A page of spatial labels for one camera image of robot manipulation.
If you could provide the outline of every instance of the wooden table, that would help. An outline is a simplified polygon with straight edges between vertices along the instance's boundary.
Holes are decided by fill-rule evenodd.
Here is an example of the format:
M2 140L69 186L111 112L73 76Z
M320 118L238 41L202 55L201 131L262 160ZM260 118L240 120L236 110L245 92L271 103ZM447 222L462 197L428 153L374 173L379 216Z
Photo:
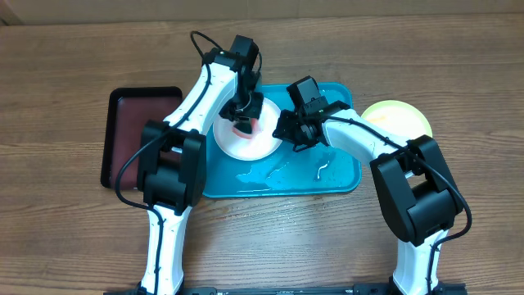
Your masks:
M386 99L421 110L474 216L444 245L439 278L522 293L518 14L0 28L0 293L100 294L142 278L147 215L99 183L108 97L125 86L187 93L200 70L190 30L255 39L266 84L312 75L347 85L358 112ZM462 214L453 230L463 225ZM367 168L349 194L203 199L187 228L186 284L386 282L395 241Z

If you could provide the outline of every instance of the maroon tray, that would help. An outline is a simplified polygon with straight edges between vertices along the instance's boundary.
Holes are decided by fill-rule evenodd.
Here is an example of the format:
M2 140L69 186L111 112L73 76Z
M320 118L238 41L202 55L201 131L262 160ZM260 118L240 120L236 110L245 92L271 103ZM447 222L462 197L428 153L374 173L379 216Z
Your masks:
M109 97L106 141L100 183L113 188L125 162L140 148L142 129L148 120L162 121L182 102L178 87L118 88ZM137 187L138 159L122 176L120 187Z

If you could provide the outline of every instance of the black bracket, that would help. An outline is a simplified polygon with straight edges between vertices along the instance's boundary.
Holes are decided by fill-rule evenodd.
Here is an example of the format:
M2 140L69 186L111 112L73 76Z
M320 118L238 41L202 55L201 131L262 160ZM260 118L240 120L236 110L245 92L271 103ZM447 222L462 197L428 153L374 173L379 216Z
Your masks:
M293 143L293 152L302 152L318 143L328 145L323 136L322 121L319 116L330 116L350 106L337 101L329 104L320 94L317 81L306 76L286 88L294 111L283 110L278 118L273 137Z
M251 119L259 119L264 95L255 92L260 72L253 71L259 48L251 38L237 35L229 51L211 49L204 55L205 63L219 63L238 73L237 91L220 110L220 116L236 121L235 127L250 134Z
M456 186L435 139L423 135L408 141L407 148ZM451 228L463 209L446 184L402 150L380 155L370 167L384 220L404 242L419 246L438 230ZM426 181L411 188L404 176L407 172L424 174Z
M167 122L148 121L142 132L141 147L155 140L140 155L138 190L147 204L163 202L175 207L180 215L187 206L194 207L206 185L206 137L196 130L171 129ZM179 159L162 157L160 152L180 149Z

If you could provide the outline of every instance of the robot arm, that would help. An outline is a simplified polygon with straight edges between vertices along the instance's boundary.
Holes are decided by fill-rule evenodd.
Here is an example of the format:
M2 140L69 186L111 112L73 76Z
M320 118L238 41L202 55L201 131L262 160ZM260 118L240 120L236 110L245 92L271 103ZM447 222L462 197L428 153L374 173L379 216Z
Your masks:
M295 110L282 111L273 136L295 144L296 152L318 143L340 148L371 168L382 215L399 239L394 291L407 295L428 294L431 246L447 235L454 217L463 209L439 179L405 153L409 150L419 155L454 185L435 140L428 136L409 140L390 134L363 120L343 102L328 104L309 76L290 85L287 91ZM363 127L369 127L376 134ZM386 144L383 138L402 149ZM426 181L411 188L407 178L422 174ZM431 289L438 284L438 258L439 252L433 259Z
M187 219L206 183L206 134L218 114L237 125L260 117L264 96L254 91L260 73L252 71L258 52L253 40L242 36L235 38L229 51L213 48L204 55L200 77L182 105L164 122L148 122L142 132L141 145L152 144L140 156L138 189L144 192L144 202L154 204L163 218L160 227L156 215L148 212L150 237L147 269L140 284L143 292L171 295L182 286ZM165 141L153 141L166 133ZM160 151L169 150L180 154L179 163L160 157Z

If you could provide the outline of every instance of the wire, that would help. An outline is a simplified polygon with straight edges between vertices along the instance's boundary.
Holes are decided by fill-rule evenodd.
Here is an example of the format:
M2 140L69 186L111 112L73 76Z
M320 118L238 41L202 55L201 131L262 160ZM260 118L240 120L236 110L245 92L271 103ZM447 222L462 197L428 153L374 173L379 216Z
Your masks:
M213 39L207 37L203 33L199 32L199 31L191 31L191 33L189 34L189 37L191 38L191 42L193 43L193 46L198 51L198 54L200 55L200 57L202 59L204 58L204 53L202 52L202 50L198 46L197 41L195 41L195 35L196 34L201 36L202 38L206 39L207 41L211 42L216 48L220 49L221 51L223 50L222 47L220 45L218 45Z
M374 136L379 138L384 143L389 144L389 145L391 145L394 148L398 148L399 150L404 152L406 155L411 157L413 160L415 160L420 166L424 167L426 170L429 170L434 176L436 176L437 178L442 180L442 182L444 182L448 186L448 188L451 189L451 191L458 197L458 199L462 203L462 205L464 207L464 211L466 212L466 218L467 218L466 225L464 226L464 228L461 231L459 231L458 233L456 233L456 234L452 234L450 236L441 238L440 240L438 240L435 243L433 243L433 245L431 246L429 265L427 267L427 277L426 277L427 293L430 294L431 293L431 272L432 272L432 269L433 269L433 259L435 258L435 252L437 251L437 248L442 243L445 243L445 242L448 242L448 241L451 241L451 240L454 240L456 238L460 238L460 237L464 236L470 230L470 228L472 227L472 222L473 222L472 212L471 212L471 209L469 208L468 203L464 199L463 195L459 192L459 190L457 188L455 188L454 185L452 185L446 179L446 177L444 177L442 174L440 174L433 167L429 166L419 156L417 156L416 154L414 154L413 152L408 150L408 148L402 147L398 143L395 143L395 142L391 141L388 137L378 133L375 129L367 126L366 124L358 122L358 121L355 121L353 119L345 119L345 118L339 118L339 117L334 117L334 116L320 116L320 119L337 120L337 121L340 121L340 122L345 122L345 123L348 123L348 124L357 125L358 127L368 131L370 134L373 134Z
M256 71L256 74L260 74L260 70L262 70L262 53L259 52L259 69Z
M192 31L190 33L191 41L192 41L193 45L195 46L195 49L198 51L199 55L202 58L203 58L204 54L202 53L202 50L200 49L198 44L195 42L195 39L193 37L194 34L197 34L197 35L203 37L204 39L206 39L206 40L210 41L211 43L213 43L217 48L222 50L222 48L215 41L213 41L211 38L207 37L206 35L204 35L201 32ZM198 106L198 104L200 103L200 101L202 100L204 95L206 95L207 89L209 88L209 86L211 84L211 68L210 68L210 65L207 64L207 63L204 64L204 66L206 66L207 81L206 81L206 84L204 85L204 88L202 89L202 92L200 93L200 95L196 99L196 101L191 105L191 107L189 107L187 112L182 116L182 118L180 118L180 120L177 123L175 123L173 126L169 127L169 129L164 131L159 136L157 136L154 139L152 139L149 143L144 144L140 149L138 149L138 151L135 152L135 154L132 155L125 162L125 164L122 166L122 168L120 169L120 171L119 171L119 173L118 173L118 175L116 176L116 179L115 179L115 193L116 193L116 196L118 197L119 200L121 200L124 204L129 205L131 207L136 207L136 208L140 208L140 209L144 209L144 210L149 210L149 211L151 211L151 212L153 212L155 214L156 218L158 218L158 225L159 225L159 231L160 232L159 232L159 235L158 235L158 244L157 244L157 247L156 247L156 256L155 256L155 290L153 291L154 295L156 295L158 293L159 271L160 271L160 267L158 265L160 264L160 250L162 248L162 238L163 238L163 231L164 231L164 220L162 219L162 216L160 215L160 212L158 212L154 208L153 204L148 204L148 206L145 206L143 204L132 202L132 201L126 199L122 195L122 192L120 191L120 183L122 181L122 176L124 175L124 172L128 169L128 167L131 165L131 163L133 163L140 156L140 154L142 154L143 151L145 151L153 143L155 143L158 140L163 139L165 136L167 136L167 134L169 134L169 132L171 130L177 129L185 120L187 120L187 118L191 115L191 113Z

